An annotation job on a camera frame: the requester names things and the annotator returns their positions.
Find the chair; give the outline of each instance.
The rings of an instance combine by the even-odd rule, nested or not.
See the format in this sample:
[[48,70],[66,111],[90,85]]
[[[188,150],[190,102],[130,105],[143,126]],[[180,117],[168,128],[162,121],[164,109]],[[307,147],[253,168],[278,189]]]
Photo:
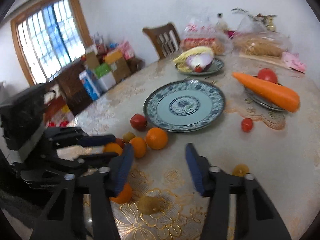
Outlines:
[[151,39],[160,59],[179,49],[180,38],[172,23],[153,29],[145,27],[142,31]]

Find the window frame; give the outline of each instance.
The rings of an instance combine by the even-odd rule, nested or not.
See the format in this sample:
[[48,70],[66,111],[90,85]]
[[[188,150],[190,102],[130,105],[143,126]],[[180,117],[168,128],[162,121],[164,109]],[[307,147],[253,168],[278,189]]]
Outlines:
[[[47,6],[51,3],[57,2],[59,0],[41,0],[40,2],[35,3],[28,9],[24,10],[22,13],[20,13],[17,17],[11,20],[11,32],[12,32],[12,39],[13,39],[13,45],[14,49],[16,51],[18,61],[20,63],[20,66],[22,68],[22,71],[29,83],[30,86],[35,85],[35,79],[31,73],[31,69],[28,65],[27,59],[23,53],[22,45],[20,42],[20,37],[18,33],[18,25],[22,23],[26,18],[33,15],[34,13],[41,10],[42,7]],[[89,30],[87,27],[87,24],[85,22],[82,9],[80,6],[79,0],[69,0],[71,10],[73,12],[73,16],[75,19],[76,27],[79,31],[79,35],[81,40],[83,41],[84,47],[89,47],[93,44],[92,39],[89,34]]]

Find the wooden board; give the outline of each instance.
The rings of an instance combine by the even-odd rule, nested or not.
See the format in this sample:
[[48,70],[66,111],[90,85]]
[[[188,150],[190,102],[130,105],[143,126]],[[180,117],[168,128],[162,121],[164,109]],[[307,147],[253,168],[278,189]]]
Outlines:
[[284,67],[286,69],[290,69],[286,65],[286,63],[280,58],[268,57],[268,56],[247,55],[247,54],[244,54],[243,52],[240,52],[239,56],[243,57],[243,58],[249,58],[249,59],[259,60],[259,61],[262,61],[262,62],[267,62],[267,63],[273,64],[273,65],[276,65],[276,66],[280,66],[280,67]]

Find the onion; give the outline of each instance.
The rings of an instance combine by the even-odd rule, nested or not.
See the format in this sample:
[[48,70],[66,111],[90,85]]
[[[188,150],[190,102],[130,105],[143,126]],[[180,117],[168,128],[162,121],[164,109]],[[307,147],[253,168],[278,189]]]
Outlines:
[[213,61],[212,54],[202,53],[202,54],[191,55],[187,57],[186,64],[190,66],[193,70],[197,66],[204,69],[207,65],[211,64],[212,61]]

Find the round dining table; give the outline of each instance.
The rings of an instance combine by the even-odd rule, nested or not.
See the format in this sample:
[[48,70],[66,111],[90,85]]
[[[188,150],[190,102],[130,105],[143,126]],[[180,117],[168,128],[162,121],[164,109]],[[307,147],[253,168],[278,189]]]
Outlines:
[[[298,240],[320,209],[319,89],[302,73],[236,54],[219,57],[224,67],[214,75],[183,75],[172,62],[176,56],[152,63],[117,84],[72,122],[90,135],[113,134],[122,138],[124,133],[133,132],[144,138],[146,131],[134,130],[130,119],[134,114],[143,114],[145,100],[159,87],[196,78],[217,86],[225,95],[223,114],[209,126],[192,132],[169,132],[164,149],[148,148],[143,158],[134,160],[128,175],[133,190],[131,201],[122,205],[111,202],[121,238],[200,237],[209,198],[196,192],[185,160],[185,146],[193,143],[199,155],[229,174],[236,165],[246,164],[278,210],[292,239]],[[280,84],[299,94],[297,112],[277,112],[258,105],[232,77],[232,72],[256,75],[262,68],[271,68]],[[250,133],[241,130],[241,121],[246,117],[254,121]],[[101,148],[70,147],[60,150],[59,157],[74,159],[100,151]],[[141,214],[137,202],[144,195],[158,197],[161,211]],[[231,195],[228,240],[233,239],[235,228],[234,199]],[[89,195],[84,198],[84,211],[90,231]]]

